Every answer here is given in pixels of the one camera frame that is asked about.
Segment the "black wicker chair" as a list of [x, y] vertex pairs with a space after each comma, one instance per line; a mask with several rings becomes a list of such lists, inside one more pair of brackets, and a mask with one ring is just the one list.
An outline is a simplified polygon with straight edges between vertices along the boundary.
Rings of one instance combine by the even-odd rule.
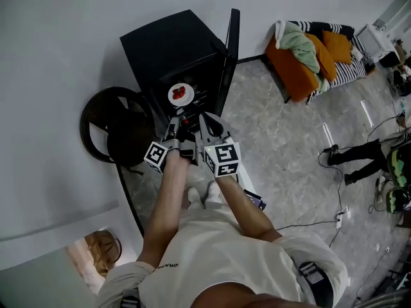
[[[107, 134], [107, 154], [94, 145], [90, 125]], [[132, 168], [144, 162], [157, 138], [152, 110], [143, 94], [124, 87], [103, 89], [87, 102], [80, 117], [80, 137], [94, 158], [139, 175], [142, 172]]]

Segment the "white round plate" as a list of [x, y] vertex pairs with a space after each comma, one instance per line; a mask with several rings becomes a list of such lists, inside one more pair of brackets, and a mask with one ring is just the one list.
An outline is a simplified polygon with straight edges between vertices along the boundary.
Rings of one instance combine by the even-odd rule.
[[[180, 88], [181, 87], [186, 88], [184, 97], [179, 98], [179, 99], [174, 99], [173, 98], [174, 97], [173, 90], [174, 89], [179, 89], [179, 93], [180, 93]], [[190, 104], [192, 102], [192, 100], [194, 99], [194, 97], [195, 97], [194, 89], [192, 88], [192, 86], [190, 86], [187, 83], [177, 83], [176, 85], [173, 85], [170, 88], [170, 90], [168, 91], [168, 100], [172, 105], [174, 105], [176, 107], [183, 107], [183, 106], [186, 106], [186, 105]]]

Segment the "green black bag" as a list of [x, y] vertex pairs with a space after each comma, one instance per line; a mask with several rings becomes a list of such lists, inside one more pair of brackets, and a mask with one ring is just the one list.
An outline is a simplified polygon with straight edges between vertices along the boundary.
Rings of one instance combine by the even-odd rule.
[[411, 203], [411, 194], [407, 189], [392, 189], [386, 194], [386, 210], [389, 213], [397, 214], [405, 210]]

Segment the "black white striped cover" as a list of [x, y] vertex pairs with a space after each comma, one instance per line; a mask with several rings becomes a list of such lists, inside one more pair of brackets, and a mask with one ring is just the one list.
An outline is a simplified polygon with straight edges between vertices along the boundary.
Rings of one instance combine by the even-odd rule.
[[365, 57], [368, 52], [365, 46], [361, 42], [358, 36], [354, 34], [354, 28], [352, 26], [335, 24], [329, 22], [312, 22], [312, 21], [291, 21], [296, 24], [300, 29], [308, 34], [317, 36], [319, 39], [322, 38], [322, 31], [330, 31], [336, 34], [345, 35], [350, 41], [351, 48], [351, 64], [344, 64], [341, 62], [335, 62], [337, 69], [337, 77], [333, 81], [328, 81], [326, 79], [321, 80], [320, 76], [317, 76], [320, 82], [319, 87], [314, 90], [306, 99], [306, 104], [310, 103], [313, 98], [319, 96], [320, 94], [342, 85], [346, 85], [359, 78], [366, 77], [365, 70]]

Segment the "white board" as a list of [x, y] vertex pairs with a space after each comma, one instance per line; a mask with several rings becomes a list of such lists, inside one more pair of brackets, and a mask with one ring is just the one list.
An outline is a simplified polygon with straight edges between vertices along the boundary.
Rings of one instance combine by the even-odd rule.
[[245, 166], [243, 164], [239, 164], [238, 166], [238, 171], [236, 173], [238, 177], [238, 183], [239, 185], [244, 189], [247, 190], [253, 194], [256, 194], [255, 188], [252, 184], [252, 181], [247, 173], [247, 170], [245, 169]]

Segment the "person's left forearm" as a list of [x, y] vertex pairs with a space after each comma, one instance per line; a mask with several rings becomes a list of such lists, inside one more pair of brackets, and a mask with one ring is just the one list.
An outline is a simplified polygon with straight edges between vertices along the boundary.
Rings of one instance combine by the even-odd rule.
[[190, 161], [182, 158], [178, 150], [166, 156], [159, 195], [143, 236], [143, 249], [137, 258], [157, 268], [177, 230], [180, 210]]

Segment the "white side table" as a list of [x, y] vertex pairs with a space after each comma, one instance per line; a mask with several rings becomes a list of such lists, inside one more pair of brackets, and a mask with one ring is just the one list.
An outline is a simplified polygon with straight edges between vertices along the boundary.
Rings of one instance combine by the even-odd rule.
[[379, 62], [389, 53], [394, 53], [399, 60], [394, 44], [386, 37], [384, 32], [379, 32], [373, 26], [367, 24], [356, 36], [360, 39], [374, 63]]

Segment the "person's white t-shirt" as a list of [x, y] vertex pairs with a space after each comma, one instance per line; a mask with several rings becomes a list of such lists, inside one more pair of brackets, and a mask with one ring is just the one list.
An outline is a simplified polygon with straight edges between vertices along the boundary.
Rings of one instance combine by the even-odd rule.
[[134, 295], [142, 308], [191, 308], [201, 292], [227, 282], [302, 302], [308, 284], [298, 269], [305, 262], [326, 274], [339, 301], [347, 268], [318, 235], [286, 235], [272, 242], [245, 237], [228, 206], [212, 202], [182, 217], [158, 267], [129, 262], [110, 270], [96, 306], [119, 308], [124, 296]]

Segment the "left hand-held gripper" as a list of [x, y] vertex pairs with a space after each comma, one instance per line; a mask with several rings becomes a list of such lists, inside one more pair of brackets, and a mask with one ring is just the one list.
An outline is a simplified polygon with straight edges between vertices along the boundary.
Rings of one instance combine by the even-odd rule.
[[159, 174], [163, 174], [166, 165], [166, 156], [171, 150], [177, 150], [182, 158], [198, 166], [198, 146], [195, 136], [188, 133], [188, 138], [180, 140], [178, 131], [181, 125], [181, 116], [184, 113], [182, 107], [178, 108], [171, 116], [165, 138], [159, 142], [153, 141], [148, 148], [144, 161], [148, 166]]

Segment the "person's white shoe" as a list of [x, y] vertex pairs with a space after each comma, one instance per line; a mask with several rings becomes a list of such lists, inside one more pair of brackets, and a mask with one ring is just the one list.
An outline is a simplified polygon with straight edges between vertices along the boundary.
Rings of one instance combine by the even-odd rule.
[[196, 188], [190, 187], [187, 191], [189, 207], [188, 210], [203, 210], [204, 205], [202, 203], [199, 192]]
[[208, 185], [207, 189], [207, 197], [205, 199], [205, 203], [219, 203], [222, 204], [223, 201], [220, 197], [221, 190], [216, 181], [212, 181]]

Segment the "orange sofa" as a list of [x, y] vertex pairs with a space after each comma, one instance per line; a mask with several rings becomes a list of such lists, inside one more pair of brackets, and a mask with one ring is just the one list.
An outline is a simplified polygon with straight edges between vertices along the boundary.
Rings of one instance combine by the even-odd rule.
[[275, 43], [274, 25], [274, 32], [265, 49], [265, 54], [282, 80], [288, 93], [287, 98], [295, 102], [306, 100], [319, 87], [316, 75], [300, 63], [290, 50], [277, 49]]

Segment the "person's left white shoe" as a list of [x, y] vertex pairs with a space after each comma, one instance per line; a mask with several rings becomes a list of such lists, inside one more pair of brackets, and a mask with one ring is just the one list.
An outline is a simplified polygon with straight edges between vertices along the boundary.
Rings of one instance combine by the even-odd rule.
[[196, 188], [190, 187], [187, 191], [189, 207], [188, 210], [203, 210], [204, 205], [202, 203], [199, 192]]

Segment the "black mini fridge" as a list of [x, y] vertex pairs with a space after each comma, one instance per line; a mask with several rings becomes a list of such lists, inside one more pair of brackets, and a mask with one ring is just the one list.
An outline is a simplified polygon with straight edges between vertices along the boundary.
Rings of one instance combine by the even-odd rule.
[[[225, 42], [191, 10], [138, 28], [120, 38], [141, 92], [163, 125], [178, 116], [191, 132], [198, 116], [220, 116], [238, 61], [240, 11], [233, 8]], [[177, 84], [192, 87], [194, 98], [183, 107], [168, 99]]]

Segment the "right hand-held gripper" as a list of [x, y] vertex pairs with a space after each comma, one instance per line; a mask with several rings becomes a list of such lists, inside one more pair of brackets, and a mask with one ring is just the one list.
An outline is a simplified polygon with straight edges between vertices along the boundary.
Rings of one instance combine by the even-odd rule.
[[214, 177], [232, 176], [238, 173], [241, 164], [240, 145], [231, 137], [231, 126], [212, 113], [199, 115], [200, 136], [204, 144], [213, 138], [224, 139], [222, 143], [204, 147], [204, 162]]

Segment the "person's right white shoe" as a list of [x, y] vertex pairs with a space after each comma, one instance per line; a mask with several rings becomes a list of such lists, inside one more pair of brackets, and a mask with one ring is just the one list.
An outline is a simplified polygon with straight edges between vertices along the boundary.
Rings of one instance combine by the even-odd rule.
[[222, 204], [223, 201], [220, 197], [221, 190], [216, 181], [212, 181], [208, 185], [207, 189], [207, 197], [205, 199], [205, 203], [219, 203]]

